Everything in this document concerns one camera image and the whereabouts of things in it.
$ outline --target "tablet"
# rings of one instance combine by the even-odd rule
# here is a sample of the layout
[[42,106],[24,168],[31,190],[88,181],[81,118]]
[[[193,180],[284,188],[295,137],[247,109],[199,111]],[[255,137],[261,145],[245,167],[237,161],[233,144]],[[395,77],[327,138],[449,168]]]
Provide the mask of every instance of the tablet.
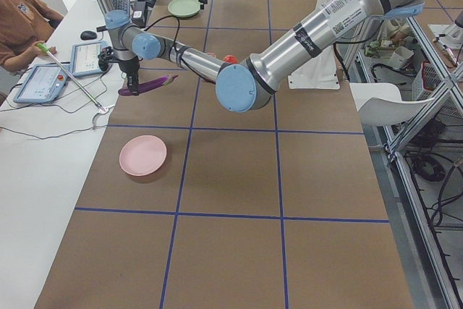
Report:
[[98,66],[98,55],[102,48],[107,47],[105,41],[94,41],[92,43],[78,43],[72,46],[71,62],[69,71],[75,77],[101,74]]
[[61,93],[66,78],[66,74],[57,65],[37,64],[29,72],[13,101],[15,103],[54,101]]

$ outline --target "person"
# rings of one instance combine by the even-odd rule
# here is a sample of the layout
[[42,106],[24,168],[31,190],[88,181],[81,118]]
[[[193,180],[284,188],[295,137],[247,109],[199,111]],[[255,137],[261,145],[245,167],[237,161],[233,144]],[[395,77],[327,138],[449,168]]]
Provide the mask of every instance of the person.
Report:
[[16,72],[36,56],[44,55],[38,43],[45,43],[63,15],[41,0],[0,0],[0,66]]

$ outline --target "computer mouse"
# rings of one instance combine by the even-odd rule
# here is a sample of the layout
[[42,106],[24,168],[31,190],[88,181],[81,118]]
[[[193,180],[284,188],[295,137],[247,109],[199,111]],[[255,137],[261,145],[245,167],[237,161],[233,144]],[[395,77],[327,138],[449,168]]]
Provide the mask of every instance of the computer mouse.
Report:
[[95,32],[92,32],[91,30],[84,30],[83,32],[81,32],[80,38],[81,38],[82,40],[92,40],[92,39],[96,39],[96,33],[95,33]]

